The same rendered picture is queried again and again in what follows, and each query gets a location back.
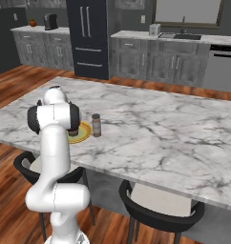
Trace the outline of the grey base cabinets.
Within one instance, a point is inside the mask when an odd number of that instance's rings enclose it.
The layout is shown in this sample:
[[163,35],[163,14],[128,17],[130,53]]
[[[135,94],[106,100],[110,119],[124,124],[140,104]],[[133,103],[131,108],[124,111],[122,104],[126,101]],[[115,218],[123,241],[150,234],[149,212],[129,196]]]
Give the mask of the grey base cabinets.
[[11,29],[23,65],[72,71],[74,69],[68,28],[45,30],[43,26]]
[[209,51],[200,40],[122,30],[112,35],[113,75],[200,87]]

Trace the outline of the brown cinnamon bottle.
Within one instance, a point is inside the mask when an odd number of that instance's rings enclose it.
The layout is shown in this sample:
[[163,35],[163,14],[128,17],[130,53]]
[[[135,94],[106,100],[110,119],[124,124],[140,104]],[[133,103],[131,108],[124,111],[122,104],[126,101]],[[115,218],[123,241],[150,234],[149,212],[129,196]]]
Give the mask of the brown cinnamon bottle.
[[99,137],[101,135],[101,121],[98,113],[92,115],[92,126],[94,137]]

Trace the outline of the black sink with tap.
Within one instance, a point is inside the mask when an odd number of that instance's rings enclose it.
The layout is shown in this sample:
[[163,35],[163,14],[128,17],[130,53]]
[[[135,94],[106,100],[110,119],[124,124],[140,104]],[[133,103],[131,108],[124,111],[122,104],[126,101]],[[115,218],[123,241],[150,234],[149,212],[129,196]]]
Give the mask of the black sink with tap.
[[200,40],[201,36],[197,34],[187,33],[187,28],[184,25],[185,17],[182,17],[182,25],[180,33],[162,33],[159,38],[184,39],[184,40]]

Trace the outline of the dark blue fridge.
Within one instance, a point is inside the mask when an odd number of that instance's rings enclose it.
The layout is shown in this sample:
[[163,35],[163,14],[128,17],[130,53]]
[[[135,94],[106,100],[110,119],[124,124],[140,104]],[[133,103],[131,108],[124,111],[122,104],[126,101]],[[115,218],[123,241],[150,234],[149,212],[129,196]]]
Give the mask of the dark blue fridge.
[[66,0],[76,76],[108,80],[106,0]]

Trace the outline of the black coffee machine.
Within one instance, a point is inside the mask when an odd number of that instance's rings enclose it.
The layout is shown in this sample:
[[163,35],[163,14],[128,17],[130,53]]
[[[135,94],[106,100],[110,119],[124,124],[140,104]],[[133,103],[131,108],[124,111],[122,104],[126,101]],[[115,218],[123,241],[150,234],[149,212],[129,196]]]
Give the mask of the black coffee machine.
[[46,13],[44,15],[44,26],[46,31],[57,29],[57,15],[54,13]]

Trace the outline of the framed window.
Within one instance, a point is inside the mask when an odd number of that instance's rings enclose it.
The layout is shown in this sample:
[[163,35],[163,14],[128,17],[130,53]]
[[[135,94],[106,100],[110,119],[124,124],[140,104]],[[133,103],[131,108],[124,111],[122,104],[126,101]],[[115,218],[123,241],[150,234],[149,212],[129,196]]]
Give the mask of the framed window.
[[154,22],[164,27],[216,29],[224,0],[156,0]]

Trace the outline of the marble dining island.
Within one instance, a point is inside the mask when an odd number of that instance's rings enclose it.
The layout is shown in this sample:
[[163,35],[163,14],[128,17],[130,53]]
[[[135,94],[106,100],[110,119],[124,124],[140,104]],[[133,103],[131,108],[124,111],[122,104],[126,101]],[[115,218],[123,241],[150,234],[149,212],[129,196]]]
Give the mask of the marble dining island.
[[203,244],[231,244],[231,101],[56,77],[0,109],[0,143],[39,153],[27,111],[60,86],[102,134],[71,147],[71,160],[104,173],[206,203],[187,232]]

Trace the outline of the yellow plate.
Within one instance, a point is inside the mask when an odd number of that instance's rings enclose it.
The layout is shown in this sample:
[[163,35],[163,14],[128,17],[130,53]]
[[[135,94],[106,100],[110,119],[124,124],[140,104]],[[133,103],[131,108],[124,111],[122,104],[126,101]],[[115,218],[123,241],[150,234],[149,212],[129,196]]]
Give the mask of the yellow plate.
[[71,144],[80,143],[86,140],[92,134],[92,131],[92,127],[87,122],[82,121],[79,125],[78,134],[76,136],[68,134],[69,142]]

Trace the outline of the black chair with white seat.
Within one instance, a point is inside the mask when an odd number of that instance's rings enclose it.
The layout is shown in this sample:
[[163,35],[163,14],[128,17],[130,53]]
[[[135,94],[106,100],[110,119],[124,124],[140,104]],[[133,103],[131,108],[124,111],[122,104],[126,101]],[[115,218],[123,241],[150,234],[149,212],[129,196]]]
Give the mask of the black chair with white seat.
[[70,172],[68,153],[46,152],[35,158],[32,152],[22,152],[14,161],[16,170],[31,183],[26,194],[29,210],[38,212],[45,232],[42,213],[51,213],[52,235],[44,244],[90,244],[79,229],[76,215],[90,208],[95,221],[86,171],[77,167]]
[[127,244],[137,241],[139,226],[174,233],[174,244],[179,244],[183,232],[188,231],[204,216],[204,204],[192,206],[190,198],[123,180],[119,196],[130,216]]

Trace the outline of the grey wall cabinets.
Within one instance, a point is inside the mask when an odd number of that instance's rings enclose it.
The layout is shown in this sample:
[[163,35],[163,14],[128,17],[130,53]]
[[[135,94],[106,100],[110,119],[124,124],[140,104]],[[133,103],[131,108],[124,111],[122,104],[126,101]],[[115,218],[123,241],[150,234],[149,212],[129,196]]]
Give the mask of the grey wall cabinets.
[[65,9],[66,0],[0,0],[0,8],[57,8]]

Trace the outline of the silver dishwasher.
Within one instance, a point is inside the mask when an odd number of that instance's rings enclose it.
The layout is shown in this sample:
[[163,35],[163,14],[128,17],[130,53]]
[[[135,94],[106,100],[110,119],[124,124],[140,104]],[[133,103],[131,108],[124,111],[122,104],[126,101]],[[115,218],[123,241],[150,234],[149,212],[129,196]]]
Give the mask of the silver dishwasher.
[[231,92],[231,46],[210,47],[202,86],[208,90]]

